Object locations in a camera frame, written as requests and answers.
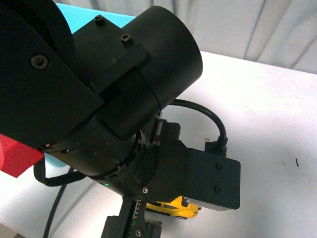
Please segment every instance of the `black screw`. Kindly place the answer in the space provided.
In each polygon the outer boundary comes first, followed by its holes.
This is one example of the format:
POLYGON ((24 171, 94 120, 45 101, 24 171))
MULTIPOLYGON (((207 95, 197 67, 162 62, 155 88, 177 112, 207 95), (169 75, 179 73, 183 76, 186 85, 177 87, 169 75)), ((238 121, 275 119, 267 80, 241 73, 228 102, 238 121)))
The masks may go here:
POLYGON ((131 35, 129 33, 124 33, 122 34, 121 36, 121 41, 124 45, 127 45, 127 44, 131 44, 132 43, 132 38, 131 38, 131 35))
POLYGON ((143 192, 143 193, 148 193, 148 192, 149 192, 149 189, 148 189, 147 187, 144 187, 143 190, 142 190, 142 192, 143 192))
POLYGON ((216 168, 217 168, 218 170, 222 170, 223 165, 222 165, 222 164, 220 164, 220 163, 217 163, 217 164, 216 164, 216 168))
POLYGON ((117 163, 117 169, 121 170, 124 167, 124 162, 120 161, 119 163, 117 163))
POLYGON ((142 235, 142 231, 137 230, 137 231, 135 232, 135 235, 136 235, 137 237, 140 237, 140 236, 142 235))
POLYGON ((106 22, 105 19, 103 18, 103 16, 98 15, 94 18, 94 22, 96 23, 96 25, 101 26, 104 25, 104 23, 106 22))
POLYGON ((221 192, 221 188, 218 187, 217 185, 215 185, 213 188, 214 188, 216 193, 220 193, 221 192))
POLYGON ((44 145, 41 145, 42 149, 44 150, 51 150, 53 149, 52 144, 51 143, 46 143, 44 145))
POLYGON ((31 66, 35 69, 46 69, 49 66, 49 60, 45 55, 35 55, 31 58, 31 66))
POLYGON ((70 149, 64 149, 64 150, 62 150, 62 151, 60 151, 60 153, 62 153, 62 154, 66 154, 66 153, 68 153, 70 151, 70 149))

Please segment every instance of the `toy car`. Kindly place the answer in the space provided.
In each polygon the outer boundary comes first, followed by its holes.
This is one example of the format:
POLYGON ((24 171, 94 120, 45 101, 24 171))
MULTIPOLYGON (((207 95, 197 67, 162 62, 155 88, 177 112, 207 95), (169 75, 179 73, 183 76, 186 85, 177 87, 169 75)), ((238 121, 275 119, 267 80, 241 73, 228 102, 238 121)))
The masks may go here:
POLYGON ((200 210, 201 207, 188 203, 187 199, 183 196, 179 196, 171 203, 147 203, 147 211, 177 217, 184 220, 188 218, 195 218, 200 210))

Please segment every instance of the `white table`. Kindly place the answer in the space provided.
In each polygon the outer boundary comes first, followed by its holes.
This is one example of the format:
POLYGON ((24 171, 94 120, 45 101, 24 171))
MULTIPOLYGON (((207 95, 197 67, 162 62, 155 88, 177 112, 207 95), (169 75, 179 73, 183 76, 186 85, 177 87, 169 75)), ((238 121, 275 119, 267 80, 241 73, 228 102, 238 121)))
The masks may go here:
MULTIPOLYGON (((317 75, 202 53, 202 77, 179 98, 214 111, 228 134, 228 157, 241 162, 241 206, 202 209, 192 220, 146 213, 163 222, 161 238, 317 237, 317 75)), ((169 106, 181 140, 203 150, 218 131, 204 115, 169 106)), ((48 176, 67 168, 48 167, 48 176)), ((58 188, 29 169, 18 179, 0 173, 0 223, 40 238, 58 188)), ((67 187, 51 229, 53 238, 99 238, 121 197, 88 178, 67 187)))

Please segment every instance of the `red block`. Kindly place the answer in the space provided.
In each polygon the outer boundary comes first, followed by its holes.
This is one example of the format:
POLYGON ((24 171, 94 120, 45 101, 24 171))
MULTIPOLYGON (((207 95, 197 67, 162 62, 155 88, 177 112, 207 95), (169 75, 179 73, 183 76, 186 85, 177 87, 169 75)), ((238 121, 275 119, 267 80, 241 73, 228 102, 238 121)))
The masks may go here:
POLYGON ((0 134, 0 170, 6 174, 17 178, 42 158, 42 151, 0 134))

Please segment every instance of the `cable connector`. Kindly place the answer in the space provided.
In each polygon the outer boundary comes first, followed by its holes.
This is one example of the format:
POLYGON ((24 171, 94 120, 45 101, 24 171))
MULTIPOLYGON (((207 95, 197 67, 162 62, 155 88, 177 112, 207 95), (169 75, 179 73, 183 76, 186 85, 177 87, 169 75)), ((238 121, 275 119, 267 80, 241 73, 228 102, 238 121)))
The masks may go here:
POLYGON ((210 142, 209 138, 205 139, 205 152, 227 157, 226 144, 228 138, 223 139, 221 136, 218 137, 217 141, 210 142))

